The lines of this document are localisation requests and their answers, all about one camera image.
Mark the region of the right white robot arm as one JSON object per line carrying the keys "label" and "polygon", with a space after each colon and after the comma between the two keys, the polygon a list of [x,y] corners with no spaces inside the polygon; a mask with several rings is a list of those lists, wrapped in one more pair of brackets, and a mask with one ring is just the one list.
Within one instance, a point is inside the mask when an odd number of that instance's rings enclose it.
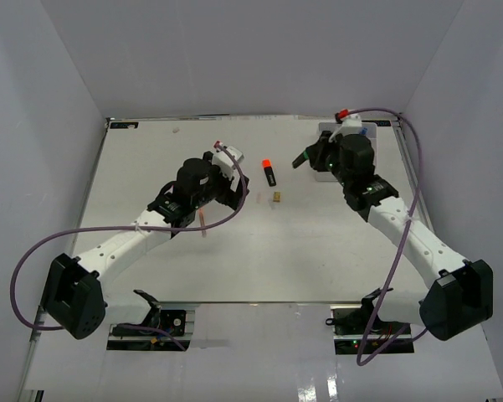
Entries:
{"label": "right white robot arm", "polygon": [[361,313],[362,326],[379,334],[392,321],[422,325],[446,341],[493,315],[493,270],[483,260],[469,261],[446,246],[408,213],[397,189],[375,173],[371,141],[359,133],[324,131],[292,162],[330,173],[342,186],[347,205],[402,249],[428,288],[425,296],[386,308],[375,304]]}

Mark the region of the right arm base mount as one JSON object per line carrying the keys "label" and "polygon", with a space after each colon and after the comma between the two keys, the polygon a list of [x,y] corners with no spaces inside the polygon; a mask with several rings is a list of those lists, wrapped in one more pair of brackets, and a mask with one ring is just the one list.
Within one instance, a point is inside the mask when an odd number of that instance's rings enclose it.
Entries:
{"label": "right arm base mount", "polygon": [[[340,306],[331,310],[331,315],[325,320],[325,324],[333,331],[336,355],[357,355],[369,316],[370,314],[364,313],[361,307]],[[373,353],[398,332],[402,326],[403,323],[401,322],[383,322],[377,318],[369,332],[363,353]],[[414,353],[411,338],[412,331],[411,327],[408,326],[382,353]]]}

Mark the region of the orange black highlighter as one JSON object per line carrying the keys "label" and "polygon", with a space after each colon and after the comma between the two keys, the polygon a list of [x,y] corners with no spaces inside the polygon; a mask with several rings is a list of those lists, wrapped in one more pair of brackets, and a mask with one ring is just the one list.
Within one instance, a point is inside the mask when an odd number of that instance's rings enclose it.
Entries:
{"label": "orange black highlighter", "polygon": [[272,167],[271,161],[269,159],[264,159],[262,161],[262,168],[264,170],[264,174],[267,180],[267,183],[270,187],[275,187],[277,185],[274,169]]}

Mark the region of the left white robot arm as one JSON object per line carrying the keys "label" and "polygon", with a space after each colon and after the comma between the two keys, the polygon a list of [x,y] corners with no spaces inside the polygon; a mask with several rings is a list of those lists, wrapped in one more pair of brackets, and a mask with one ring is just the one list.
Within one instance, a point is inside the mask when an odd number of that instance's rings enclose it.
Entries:
{"label": "left white robot arm", "polygon": [[178,233],[191,231],[197,211],[216,201],[238,211],[248,193],[239,171],[243,153],[218,144],[213,152],[189,158],[130,228],[75,257],[56,257],[42,298],[43,309],[73,338],[87,338],[101,324],[129,324],[155,332],[161,304],[141,290],[110,294],[111,283],[127,268]]}

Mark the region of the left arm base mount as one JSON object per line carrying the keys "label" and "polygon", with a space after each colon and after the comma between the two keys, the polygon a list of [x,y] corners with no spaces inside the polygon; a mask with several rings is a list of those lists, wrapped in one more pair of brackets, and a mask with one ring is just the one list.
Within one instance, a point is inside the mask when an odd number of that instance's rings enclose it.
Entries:
{"label": "left arm base mount", "polygon": [[186,310],[154,309],[140,324],[110,328],[106,349],[129,352],[185,352],[191,343]]}

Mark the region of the orange pen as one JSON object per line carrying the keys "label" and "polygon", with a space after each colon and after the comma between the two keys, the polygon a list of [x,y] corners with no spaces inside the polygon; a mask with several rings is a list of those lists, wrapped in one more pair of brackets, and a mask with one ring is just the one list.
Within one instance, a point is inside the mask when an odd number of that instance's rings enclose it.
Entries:
{"label": "orange pen", "polygon": [[204,216],[204,212],[203,212],[203,209],[200,208],[198,210],[198,217],[199,217],[199,221],[200,221],[200,226],[201,226],[201,235],[203,238],[206,238],[207,237],[207,230],[205,229],[206,228],[206,220],[205,220],[205,216]]}

